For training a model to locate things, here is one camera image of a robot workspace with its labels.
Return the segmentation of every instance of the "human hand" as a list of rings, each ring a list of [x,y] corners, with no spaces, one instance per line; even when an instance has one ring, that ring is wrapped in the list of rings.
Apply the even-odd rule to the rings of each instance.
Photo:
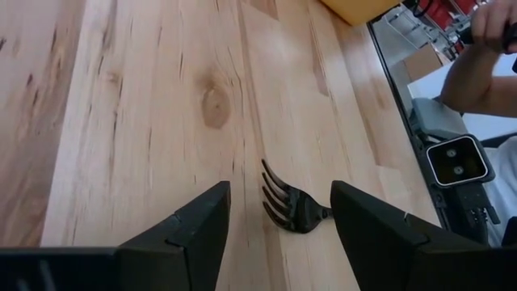
[[[517,53],[517,42],[503,48],[505,27],[517,23],[516,0],[493,0],[481,5],[471,21],[474,44],[489,47],[496,53]]]

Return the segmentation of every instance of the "wooden table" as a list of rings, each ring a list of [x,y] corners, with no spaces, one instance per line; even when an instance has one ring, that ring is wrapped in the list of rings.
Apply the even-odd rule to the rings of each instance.
[[[332,221],[269,221],[260,158],[438,223],[367,28],[315,0],[6,0],[0,38],[4,246],[116,245],[227,179],[218,289],[358,289]]]

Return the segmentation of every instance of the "black fork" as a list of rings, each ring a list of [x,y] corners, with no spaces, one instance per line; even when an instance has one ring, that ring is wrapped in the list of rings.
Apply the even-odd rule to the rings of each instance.
[[[332,218],[332,209],[319,205],[306,192],[286,184],[273,173],[265,160],[262,160],[262,165],[265,170],[262,177],[266,183],[262,190],[269,202],[264,201],[263,205],[267,215],[278,227],[307,234],[322,220]]]

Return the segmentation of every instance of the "yellow box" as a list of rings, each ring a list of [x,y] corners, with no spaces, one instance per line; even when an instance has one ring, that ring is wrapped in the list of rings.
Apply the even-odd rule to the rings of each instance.
[[[350,25],[360,25],[397,5],[399,0],[322,0]]]

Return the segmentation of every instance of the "fork handle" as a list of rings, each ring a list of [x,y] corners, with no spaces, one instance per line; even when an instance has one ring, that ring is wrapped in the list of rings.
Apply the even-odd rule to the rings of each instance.
[[[332,209],[328,208],[328,207],[323,207],[323,210],[322,210],[322,218],[323,219],[326,219],[326,218],[334,218],[334,215],[332,214]]]

